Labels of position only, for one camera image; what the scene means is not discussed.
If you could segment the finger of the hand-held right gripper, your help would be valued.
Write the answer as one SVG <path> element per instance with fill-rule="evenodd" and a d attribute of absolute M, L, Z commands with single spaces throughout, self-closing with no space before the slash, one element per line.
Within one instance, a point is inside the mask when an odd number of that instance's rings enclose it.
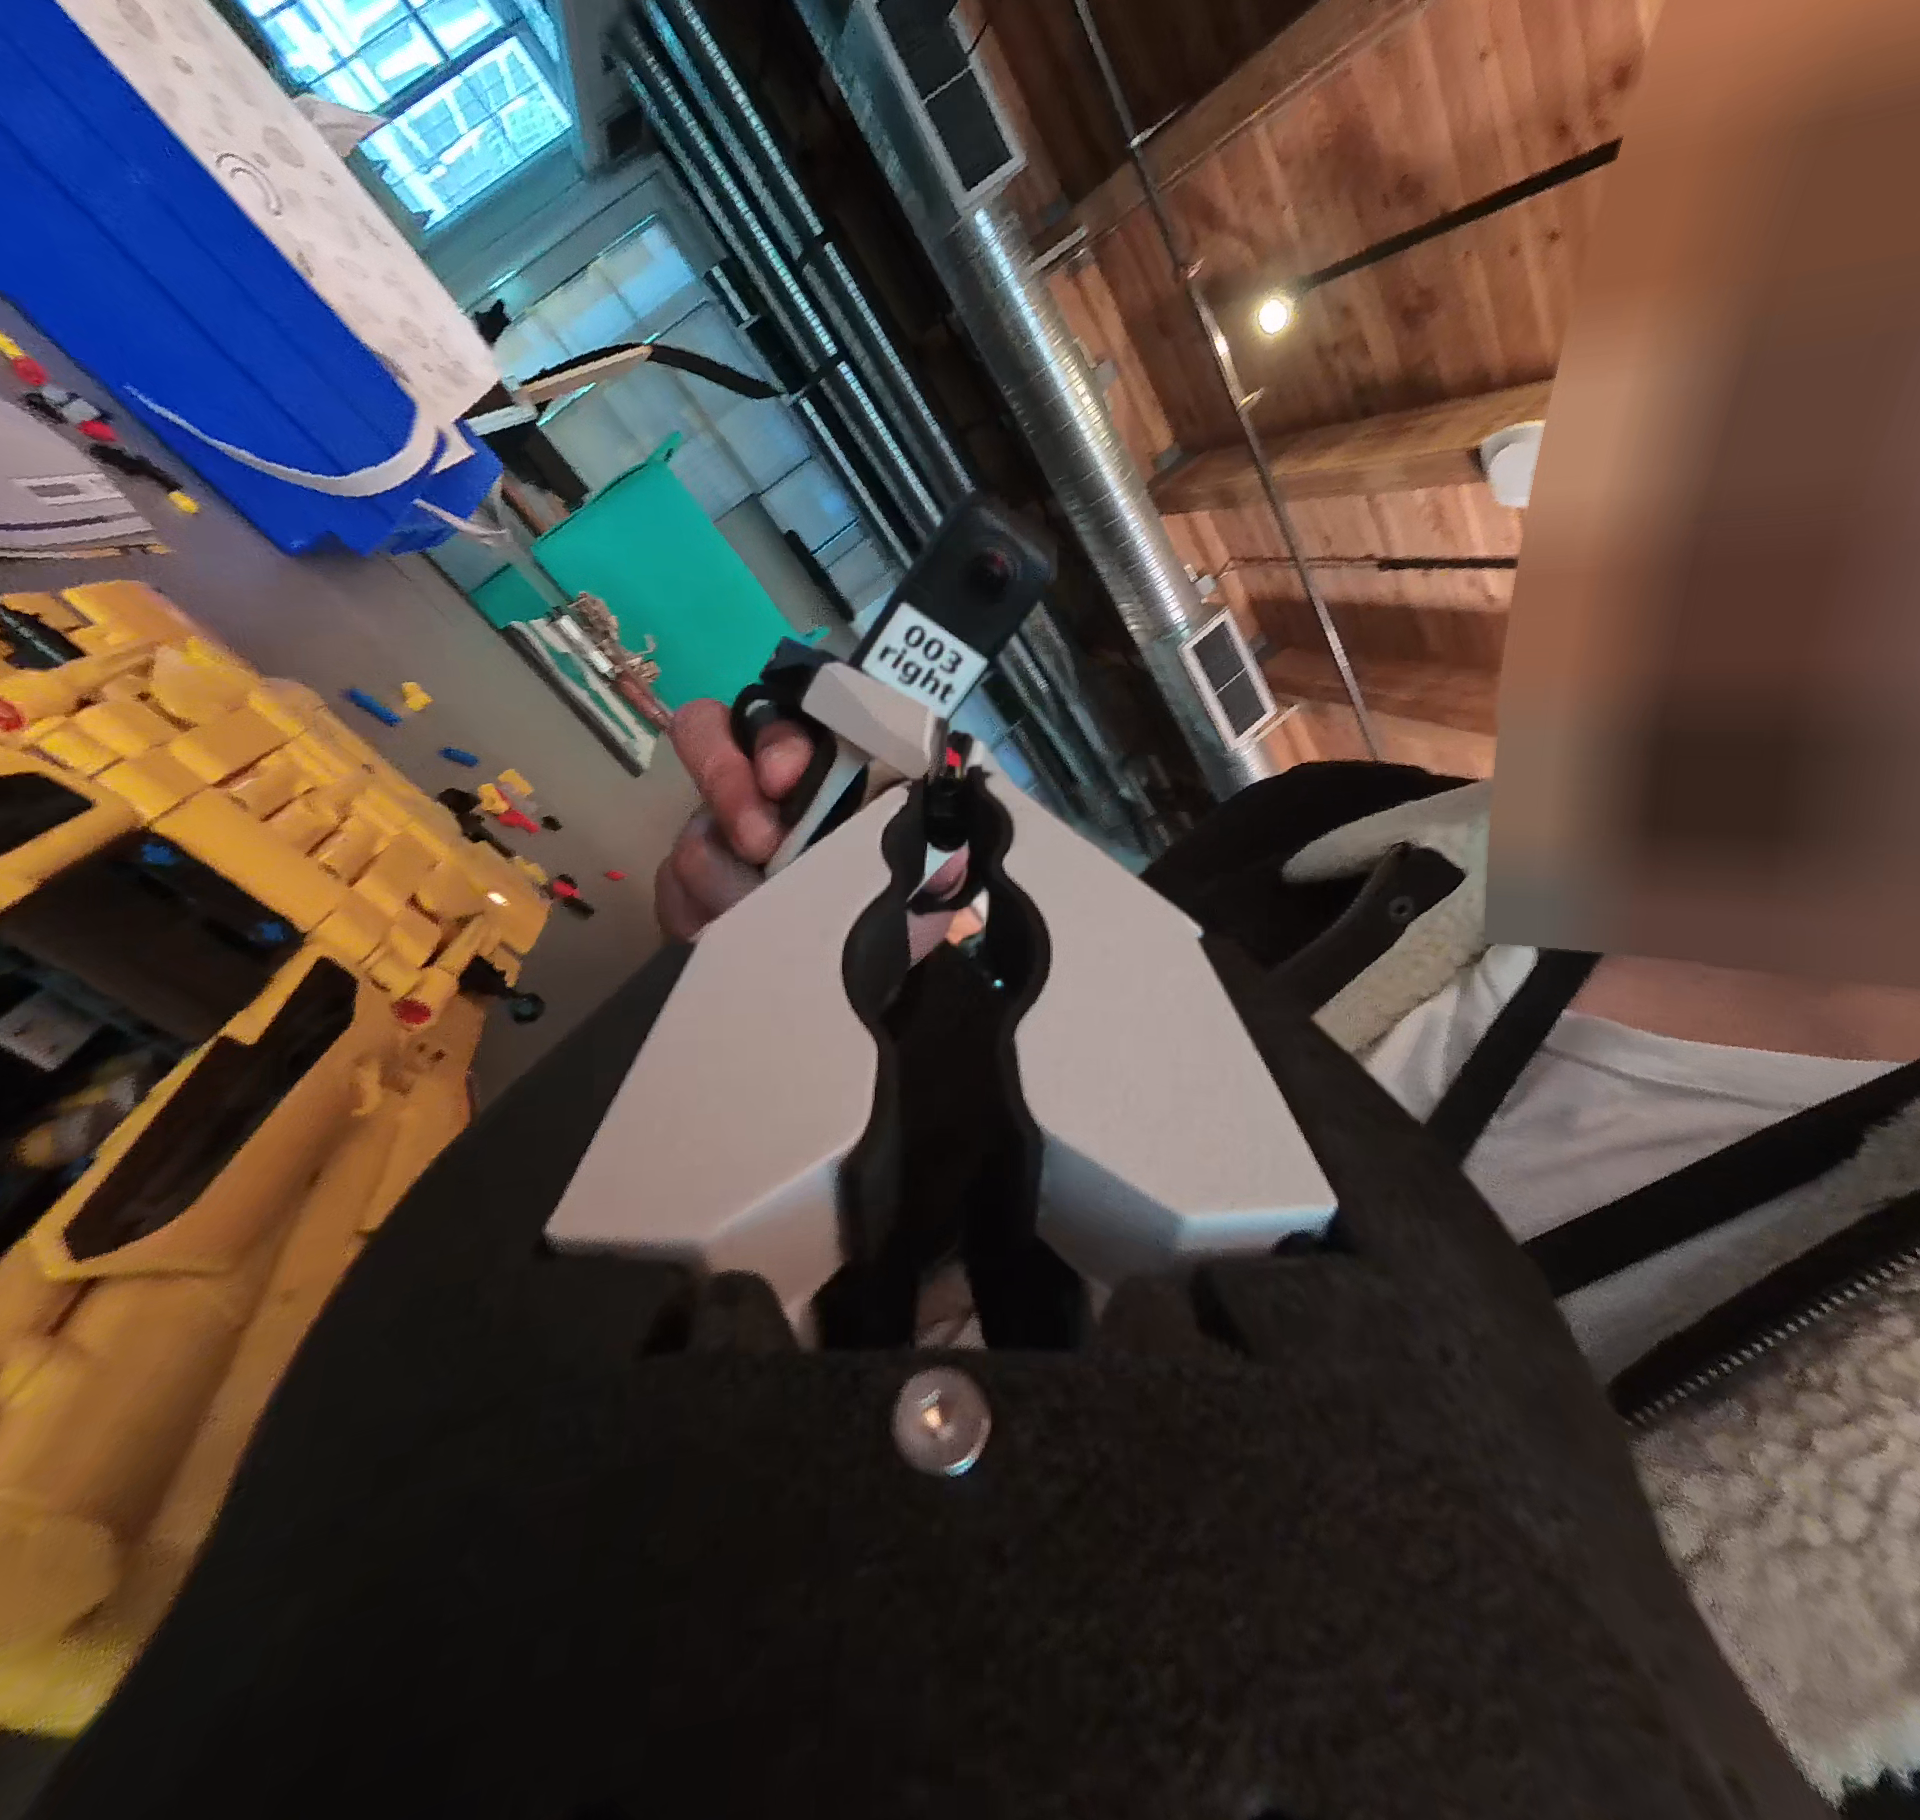
<path fill-rule="evenodd" d="M 832 781 L 860 765 L 874 781 L 923 781 L 939 765 L 939 709 L 840 658 L 817 672 L 817 732 L 832 732 Z"/>

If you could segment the silver ceiling pipes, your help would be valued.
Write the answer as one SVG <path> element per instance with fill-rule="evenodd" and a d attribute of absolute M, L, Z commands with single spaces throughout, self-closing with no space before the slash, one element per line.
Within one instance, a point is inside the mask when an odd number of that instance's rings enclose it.
<path fill-rule="evenodd" d="M 1159 855 L 1194 806 L 1194 749 L 1113 604 L 1113 545 L 1053 489 L 939 262 L 882 189 L 794 0 L 620 0 L 612 61 L 725 253 L 725 294 L 800 414 L 832 434 L 896 560 L 984 489 L 1056 545 L 1053 604 L 984 680 L 1053 806 L 1126 855 Z"/>

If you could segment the grid window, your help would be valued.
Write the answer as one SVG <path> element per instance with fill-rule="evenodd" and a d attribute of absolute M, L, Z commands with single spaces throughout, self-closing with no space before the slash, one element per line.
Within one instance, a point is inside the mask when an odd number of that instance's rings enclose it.
<path fill-rule="evenodd" d="M 351 163 L 422 222 L 486 210 L 575 145 L 551 0 L 234 0 L 285 86 L 368 121 Z"/>

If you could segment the black fleece-lined jacket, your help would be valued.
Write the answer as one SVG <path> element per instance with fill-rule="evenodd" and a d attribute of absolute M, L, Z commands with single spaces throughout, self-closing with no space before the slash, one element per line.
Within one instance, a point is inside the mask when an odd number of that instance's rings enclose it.
<path fill-rule="evenodd" d="M 1186 830 L 1148 883 L 1256 967 L 1304 967 L 1315 1022 L 1361 1061 L 1496 946 L 1489 812 L 1496 781 L 1291 765 Z M 1910 1292 L 1622 1434 L 1690 1608 L 1826 1809 L 1910 1809 Z"/>

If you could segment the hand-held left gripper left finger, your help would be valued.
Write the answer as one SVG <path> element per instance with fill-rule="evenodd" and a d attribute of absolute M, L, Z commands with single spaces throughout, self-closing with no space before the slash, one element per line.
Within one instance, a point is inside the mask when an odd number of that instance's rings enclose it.
<path fill-rule="evenodd" d="M 755 1276 L 794 1323 L 851 1252 L 840 1175 L 882 1103 L 923 781 L 882 795 L 707 927 L 545 1245 Z"/>

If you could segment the grey desk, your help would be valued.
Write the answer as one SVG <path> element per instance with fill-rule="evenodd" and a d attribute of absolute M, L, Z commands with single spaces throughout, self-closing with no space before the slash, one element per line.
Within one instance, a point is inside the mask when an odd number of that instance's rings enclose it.
<path fill-rule="evenodd" d="M 535 869 L 571 869 L 591 918 L 551 912 L 524 978 L 545 995 L 545 1022 L 490 1015 L 478 1047 L 478 1109 L 515 1093 L 575 1022 L 591 1022 L 660 938 L 658 862 L 680 838 L 694 781 L 675 749 L 633 773 L 524 658 L 490 619 L 438 570 L 438 557 L 273 557 L 229 498 L 211 498 L 182 458 L 201 515 L 141 498 L 164 557 L 122 560 L 0 560 L 7 593 L 141 580 L 248 663 L 318 687 L 390 765 L 422 795 L 478 795 L 490 773 L 533 781 L 533 812 L 558 830 L 499 830 Z M 366 723 L 341 687 L 368 687 L 403 732 Z"/>

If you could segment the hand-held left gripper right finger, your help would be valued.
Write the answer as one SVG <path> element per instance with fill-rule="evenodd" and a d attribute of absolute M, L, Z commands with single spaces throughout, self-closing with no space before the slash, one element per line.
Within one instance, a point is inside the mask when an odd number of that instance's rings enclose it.
<path fill-rule="evenodd" d="M 1012 1025 L 1023 1103 L 1040 1128 L 1036 1223 L 1071 1276 L 1269 1252 L 1334 1220 L 1200 927 L 1026 795 L 1004 882 L 1036 899 L 1053 967 Z"/>

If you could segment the silver spiral duct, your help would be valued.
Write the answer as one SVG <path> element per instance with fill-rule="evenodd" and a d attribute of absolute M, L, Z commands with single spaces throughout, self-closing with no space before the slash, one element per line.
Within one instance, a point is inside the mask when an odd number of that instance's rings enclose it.
<path fill-rule="evenodd" d="M 1159 687 L 1159 709 L 1181 723 L 1194 765 L 1219 801 L 1269 773 L 1264 735 L 1236 743 L 1219 732 L 1219 687 L 1194 680 L 1186 639 L 1211 629 L 1200 593 L 1148 498 L 1140 458 L 1113 434 L 1113 414 L 1026 253 L 1023 210 L 1004 203 L 1004 183 L 963 189 L 951 172 L 951 152 L 923 121 L 923 94 L 909 86 L 909 61 L 874 17 L 874 0 L 794 0 L 874 152 L 874 172 L 896 183 L 909 227 L 923 241 L 923 262 L 939 273 L 956 326 L 971 359 L 984 363 L 998 392 L 1023 423 L 1023 447 L 1036 453 L 1089 580 L 1104 588 L 1148 680 Z"/>

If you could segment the open instruction booklet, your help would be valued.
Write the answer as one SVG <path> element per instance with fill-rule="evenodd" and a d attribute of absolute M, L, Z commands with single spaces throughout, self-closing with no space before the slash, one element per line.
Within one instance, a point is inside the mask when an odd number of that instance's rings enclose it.
<path fill-rule="evenodd" d="M 25 406 L 0 406 L 0 560 L 164 557 L 153 515 Z"/>

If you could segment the white patterned paper bag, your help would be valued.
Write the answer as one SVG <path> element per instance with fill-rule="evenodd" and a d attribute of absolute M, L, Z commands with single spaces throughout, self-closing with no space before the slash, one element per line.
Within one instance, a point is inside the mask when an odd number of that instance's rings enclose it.
<path fill-rule="evenodd" d="M 285 94 L 211 0 L 59 0 L 234 210 L 382 359 L 438 453 L 403 515 L 486 527 L 499 453 L 470 414 L 499 385 L 490 340 L 444 294 L 403 222 L 351 172 L 351 113 Z"/>

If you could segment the white shirt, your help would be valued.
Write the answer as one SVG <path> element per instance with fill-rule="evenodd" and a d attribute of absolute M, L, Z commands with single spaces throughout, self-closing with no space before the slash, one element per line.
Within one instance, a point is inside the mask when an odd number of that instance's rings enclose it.
<path fill-rule="evenodd" d="M 1622 1419 L 1910 1292 L 1920 986 L 1496 938 L 1361 1061 L 1527 1245 Z"/>

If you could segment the blue plastic bin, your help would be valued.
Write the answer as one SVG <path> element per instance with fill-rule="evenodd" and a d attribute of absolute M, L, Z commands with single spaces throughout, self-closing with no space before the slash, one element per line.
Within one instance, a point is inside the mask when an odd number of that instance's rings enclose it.
<path fill-rule="evenodd" d="M 429 557 L 438 434 L 59 0 L 0 0 L 7 308 L 273 557 Z"/>

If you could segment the person's right hand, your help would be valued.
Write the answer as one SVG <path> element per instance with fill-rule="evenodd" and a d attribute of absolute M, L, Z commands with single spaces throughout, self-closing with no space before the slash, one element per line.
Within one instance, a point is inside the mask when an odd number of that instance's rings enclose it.
<path fill-rule="evenodd" d="M 694 938 L 743 895 L 755 895 L 784 848 L 784 801 L 817 765 L 817 735 L 800 723 L 755 723 L 753 749 L 733 743 L 733 709 L 694 699 L 660 732 L 675 763 L 694 781 L 694 812 L 680 827 L 675 855 L 658 862 L 658 927 L 660 938 Z"/>

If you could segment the yellow brick car model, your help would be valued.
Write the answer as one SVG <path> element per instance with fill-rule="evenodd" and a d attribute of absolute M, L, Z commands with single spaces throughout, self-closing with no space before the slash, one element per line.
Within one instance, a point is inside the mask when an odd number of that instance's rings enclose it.
<path fill-rule="evenodd" d="M 0 1725 L 68 1742 L 545 1015 L 545 869 L 153 588 L 7 593 L 0 699 Z"/>

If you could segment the green panel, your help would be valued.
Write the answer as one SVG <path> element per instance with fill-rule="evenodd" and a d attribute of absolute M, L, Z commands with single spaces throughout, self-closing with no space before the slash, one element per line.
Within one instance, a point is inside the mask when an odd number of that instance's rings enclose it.
<path fill-rule="evenodd" d="M 658 763 L 658 732 L 612 687 L 612 663 L 558 619 L 558 604 L 604 593 L 620 608 L 621 650 L 658 639 L 658 699 L 721 699 L 755 680 L 784 650 L 784 608 L 725 545 L 725 527 L 680 481 L 680 447 L 660 434 L 637 464 L 558 515 L 533 560 L 499 560 L 470 604 L 515 658 L 558 687 L 558 708 L 637 773 Z"/>

